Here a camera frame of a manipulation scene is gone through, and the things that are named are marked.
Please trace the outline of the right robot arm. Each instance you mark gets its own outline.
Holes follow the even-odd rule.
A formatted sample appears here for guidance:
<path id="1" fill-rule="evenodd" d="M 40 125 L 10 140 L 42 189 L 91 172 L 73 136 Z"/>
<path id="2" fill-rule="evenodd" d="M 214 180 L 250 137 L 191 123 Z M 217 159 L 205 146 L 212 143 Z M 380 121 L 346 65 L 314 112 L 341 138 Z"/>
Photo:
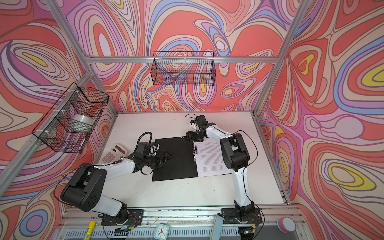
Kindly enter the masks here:
<path id="1" fill-rule="evenodd" d="M 198 125 L 190 122 L 192 130 L 186 133 L 187 140 L 192 142 L 203 142 L 205 138 L 220 143 L 225 166 L 231 170 L 235 187 L 235 213 L 239 222 L 244 223 L 254 214 L 255 205 L 249 197 L 248 166 L 250 154 L 239 133 L 230 134 L 214 123 Z"/>

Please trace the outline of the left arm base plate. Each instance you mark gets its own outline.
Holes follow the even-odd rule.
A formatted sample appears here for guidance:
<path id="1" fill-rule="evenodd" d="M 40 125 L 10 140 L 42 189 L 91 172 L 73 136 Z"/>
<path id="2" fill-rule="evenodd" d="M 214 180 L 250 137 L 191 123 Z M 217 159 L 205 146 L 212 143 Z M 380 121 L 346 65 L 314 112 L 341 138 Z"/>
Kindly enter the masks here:
<path id="1" fill-rule="evenodd" d="M 137 227 L 142 224 L 144 209 L 122 210 L 117 216 L 103 215 L 102 226 L 128 226 Z"/>

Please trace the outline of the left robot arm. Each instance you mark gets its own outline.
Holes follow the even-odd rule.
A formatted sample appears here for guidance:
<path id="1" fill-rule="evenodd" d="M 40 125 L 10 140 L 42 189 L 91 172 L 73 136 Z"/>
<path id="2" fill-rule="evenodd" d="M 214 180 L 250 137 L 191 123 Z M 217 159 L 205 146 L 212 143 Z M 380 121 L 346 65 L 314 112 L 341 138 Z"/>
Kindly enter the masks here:
<path id="1" fill-rule="evenodd" d="M 158 169 L 172 158 L 170 153 L 161 151 L 148 156 L 130 154 L 106 165 L 82 164 L 62 190 L 60 200 L 84 212 L 107 215 L 123 225 L 130 215 L 127 204 L 104 195 L 105 182 L 136 173 L 144 167 Z"/>

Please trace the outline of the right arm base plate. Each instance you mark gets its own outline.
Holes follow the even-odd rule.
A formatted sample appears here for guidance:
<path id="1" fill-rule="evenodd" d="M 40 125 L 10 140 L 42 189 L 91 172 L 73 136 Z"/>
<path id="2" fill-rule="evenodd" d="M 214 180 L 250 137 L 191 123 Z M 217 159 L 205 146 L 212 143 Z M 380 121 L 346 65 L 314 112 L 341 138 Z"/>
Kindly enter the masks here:
<path id="1" fill-rule="evenodd" d="M 224 218 L 223 223 L 225 225 L 253 224 L 258 226 L 263 223 L 259 208 L 249 210 L 245 214 L 236 208 L 222 208 L 218 215 Z"/>

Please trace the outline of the red folder with black interior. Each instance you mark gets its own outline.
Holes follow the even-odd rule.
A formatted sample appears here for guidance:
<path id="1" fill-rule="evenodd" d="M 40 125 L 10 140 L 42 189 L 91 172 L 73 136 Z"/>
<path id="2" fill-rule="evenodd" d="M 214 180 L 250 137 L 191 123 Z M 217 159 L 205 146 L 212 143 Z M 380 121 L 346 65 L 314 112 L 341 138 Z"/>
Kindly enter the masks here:
<path id="1" fill-rule="evenodd" d="M 167 151 L 173 157 L 159 169 L 153 170 L 152 181 L 169 181 L 178 179 L 197 178 L 194 142 L 183 137 L 157 139 L 159 151 Z"/>

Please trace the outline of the printed paper sheet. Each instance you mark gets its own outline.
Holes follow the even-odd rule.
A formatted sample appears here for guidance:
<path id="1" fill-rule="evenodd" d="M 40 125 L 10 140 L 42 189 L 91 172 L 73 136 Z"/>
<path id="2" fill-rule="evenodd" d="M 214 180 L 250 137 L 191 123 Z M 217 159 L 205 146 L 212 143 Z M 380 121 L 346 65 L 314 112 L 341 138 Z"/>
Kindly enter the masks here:
<path id="1" fill-rule="evenodd" d="M 194 147 L 199 178 L 231 173 L 230 169 L 228 169 L 224 163 L 219 142 L 205 139 L 203 142 L 195 142 Z"/>

